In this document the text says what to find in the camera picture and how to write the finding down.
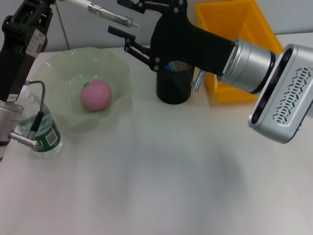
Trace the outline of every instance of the yellow box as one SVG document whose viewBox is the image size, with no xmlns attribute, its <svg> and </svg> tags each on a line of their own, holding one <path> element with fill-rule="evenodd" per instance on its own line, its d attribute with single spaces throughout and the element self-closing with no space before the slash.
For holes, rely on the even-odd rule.
<svg viewBox="0 0 313 235">
<path fill-rule="evenodd" d="M 231 0 L 196 4 L 198 27 L 229 40 L 255 43 L 280 54 L 283 50 L 254 0 Z M 217 102 L 256 100 L 257 96 L 218 82 L 208 73 L 206 89 Z"/>
</svg>

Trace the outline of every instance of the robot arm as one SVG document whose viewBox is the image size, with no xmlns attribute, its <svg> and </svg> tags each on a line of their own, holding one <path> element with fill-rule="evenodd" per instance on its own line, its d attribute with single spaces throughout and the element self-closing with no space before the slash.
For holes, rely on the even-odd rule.
<svg viewBox="0 0 313 235">
<path fill-rule="evenodd" d="M 258 95 L 248 123 L 265 137 L 287 143 L 299 130 L 306 114 L 313 113 L 312 48 L 288 45 L 279 56 L 240 39 L 229 41 L 193 26 L 187 18 L 187 0 L 149 3 L 118 0 L 118 3 L 140 13 L 146 9 L 162 13 L 150 48 L 137 44 L 135 36 L 109 27 L 109 33 L 125 39 L 126 52 L 153 71 L 163 70 L 167 63 L 175 60 L 200 68 L 193 84 L 195 91 L 199 90 L 206 72 L 211 72 L 221 82 Z"/>
<path fill-rule="evenodd" d="M 4 44 L 0 52 L 0 100 L 15 101 L 37 55 L 47 45 L 55 0 L 25 0 L 14 16 L 2 25 Z"/>
</svg>

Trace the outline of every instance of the black cable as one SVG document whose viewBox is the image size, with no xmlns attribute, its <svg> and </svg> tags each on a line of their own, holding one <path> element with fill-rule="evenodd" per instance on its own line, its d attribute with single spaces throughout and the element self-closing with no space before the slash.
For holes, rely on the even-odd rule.
<svg viewBox="0 0 313 235">
<path fill-rule="evenodd" d="M 30 84 L 36 84 L 39 83 L 42 85 L 43 87 L 43 92 L 42 92 L 42 96 L 41 96 L 41 101 L 40 101 L 40 110 L 36 115 L 36 118 L 33 122 L 33 124 L 31 125 L 28 137 L 33 140 L 35 138 L 35 133 L 38 132 L 41 121 L 44 117 L 44 106 L 45 106 L 45 84 L 43 81 L 26 81 L 25 85 L 28 86 Z"/>
<path fill-rule="evenodd" d="M 28 84 L 35 84 L 35 83 L 40 83 L 43 87 L 43 93 L 41 96 L 41 101 L 40 101 L 40 111 L 43 112 L 44 111 L 44 105 L 45 105 L 45 84 L 43 81 L 31 81 L 28 82 Z"/>
</svg>

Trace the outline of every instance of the metal rod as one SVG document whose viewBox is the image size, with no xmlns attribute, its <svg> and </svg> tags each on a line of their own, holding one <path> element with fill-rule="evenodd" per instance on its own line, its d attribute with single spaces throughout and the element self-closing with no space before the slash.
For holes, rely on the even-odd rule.
<svg viewBox="0 0 313 235">
<path fill-rule="evenodd" d="M 193 90 L 194 90 L 194 91 L 196 91 L 196 92 L 199 91 L 200 86 L 201 86 L 202 82 L 203 82 L 204 79 L 205 79 L 205 76 L 206 76 L 206 71 L 201 70 L 201 71 L 199 72 L 199 74 L 198 74 L 198 77 L 197 77 L 196 82 L 193 83 Z"/>
<path fill-rule="evenodd" d="M 16 132 L 11 132 L 10 138 L 31 148 L 36 147 L 37 144 L 37 141 L 32 141 L 29 138 L 22 136 Z"/>
<path fill-rule="evenodd" d="M 129 18 L 127 16 L 122 16 L 122 15 L 116 14 L 112 11 L 109 11 L 109 10 L 103 8 L 102 6 L 99 6 L 99 5 L 92 3 L 91 1 L 87 1 L 87 0 L 60 0 L 60 1 L 68 2 L 68 3 L 71 3 L 73 5 L 79 6 L 83 9 L 88 10 L 89 12 L 91 12 L 97 16 L 105 18 L 109 21 L 116 22 L 116 23 L 121 24 L 123 26 L 140 28 L 140 25 L 137 23 L 134 23 L 131 18 Z"/>
</svg>

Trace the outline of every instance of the camera vent grille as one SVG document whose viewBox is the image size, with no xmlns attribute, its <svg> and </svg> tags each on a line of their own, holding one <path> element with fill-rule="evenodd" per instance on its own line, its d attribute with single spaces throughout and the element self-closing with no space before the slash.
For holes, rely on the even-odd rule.
<svg viewBox="0 0 313 235">
<path fill-rule="evenodd" d="M 273 114 L 273 120 L 279 124 L 285 124 L 293 114 L 297 103 L 310 83 L 311 71 L 308 68 L 299 68 L 291 79 L 288 89 L 280 100 L 279 106 Z"/>
</svg>

